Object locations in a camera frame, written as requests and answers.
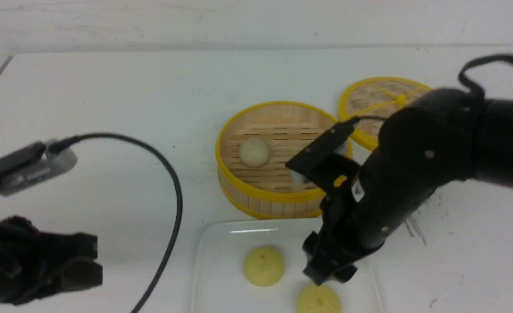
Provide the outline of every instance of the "white table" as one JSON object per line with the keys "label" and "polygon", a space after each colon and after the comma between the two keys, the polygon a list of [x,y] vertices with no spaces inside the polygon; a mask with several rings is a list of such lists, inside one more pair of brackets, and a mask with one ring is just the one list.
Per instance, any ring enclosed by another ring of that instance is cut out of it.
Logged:
{"label": "white table", "polygon": [[[35,140],[100,130],[160,149],[181,179],[185,213],[144,312],[186,313],[201,233],[211,223],[248,219],[216,180],[214,144],[230,116],[279,99],[336,113],[349,84],[378,75],[457,85],[466,61],[503,51],[513,47],[18,55],[0,77],[0,156]],[[490,96],[513,97],[507,67],[473,74]],[[105,283],[20,313],[129,311],[171,233],[173,188],[151,155],[103,140],[74,150],[79,164],[71,173],[1,199],[0,216],[22,214],[42,230],[98,234]],[[362,161],[366,153],[356,150]],[[425,243],[403,226],[371,257],[386,312],[513,311],[513,190],[453,183],[414,217]],[[13,311],[0,306],[0,313]]]}

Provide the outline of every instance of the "bamboo steamer lid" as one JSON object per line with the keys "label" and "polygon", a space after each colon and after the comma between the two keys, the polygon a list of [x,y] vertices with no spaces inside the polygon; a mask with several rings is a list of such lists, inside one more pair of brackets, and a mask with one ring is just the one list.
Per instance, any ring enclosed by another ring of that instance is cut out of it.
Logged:
{"label": "bamboo steamer lid", "polygon": [[[431,87],[400,77],[372,77],[351,85],[339,102],[342,121],[355,115],[389,117],[405,105],[422,97]],[[351,138],[367,150],[378,147],[381,121],[364,120],[357,125]]]}

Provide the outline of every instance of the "steamer basket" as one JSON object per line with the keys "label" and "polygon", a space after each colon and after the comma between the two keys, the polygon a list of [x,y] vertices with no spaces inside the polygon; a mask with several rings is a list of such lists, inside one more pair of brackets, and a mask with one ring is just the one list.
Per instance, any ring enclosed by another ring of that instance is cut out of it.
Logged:
{"label": "steamer basket", "polygon": [[[389,117],[431,90],[431,87],[399,77],[372,77],[351,85],[339,101],[339,118],[354,115]],[[351,138],[367,150],[378,147],[381,121],[360,121]]]}
{"label": "steamer basket", "polygon": [[[237,113],[216,143],[223,193],[236,208],[255,218],[320,215],[324,192],[313,184],[296,184],[285,163],[336,122],[316,107],[290,101],[262,103]],[[240,145],[253,137],[270,146],[270,160],[261,168],[249,168],[239,160]]]}

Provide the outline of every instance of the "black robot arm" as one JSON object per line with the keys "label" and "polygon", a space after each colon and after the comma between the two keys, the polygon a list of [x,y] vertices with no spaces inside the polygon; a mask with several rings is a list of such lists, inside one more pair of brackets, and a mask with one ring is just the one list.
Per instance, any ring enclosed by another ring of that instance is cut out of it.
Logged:
{"label": "black robot arm", "polygon": [[513,188],[513,100],[485,99],[483,88],[465,75],[493,61],[513,65],[513,55],[467,63],[459,80],[469,93],[437,89],[386,119],[378,148],[362,166],[334,150],[370,117],[335,125],[286,163],[327,194],[322,229],[304,243],[304,272],[314,283],[348,281],[355,261],[382,247],[436,188],[452,180]]}

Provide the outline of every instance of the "dough ball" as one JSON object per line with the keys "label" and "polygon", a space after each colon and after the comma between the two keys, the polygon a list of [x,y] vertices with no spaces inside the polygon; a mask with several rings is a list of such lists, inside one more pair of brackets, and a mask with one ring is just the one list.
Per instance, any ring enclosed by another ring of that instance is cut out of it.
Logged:
{"label": "dough ball", "polygon": [[342,303],[332,288],[310,285],[298,296],[297,313],[342,313]]}
{"label": "dough ball", "polygon": [[245,276],[260,287],[276,284],[284,275],[284,257],[274,247],[258,247],[245,258]]}
{"label": "dough ball", "polygon": [[245,140],[239,148],[239,159],[250,168],[259,168],[270,159],[270,147],[259,138]]}

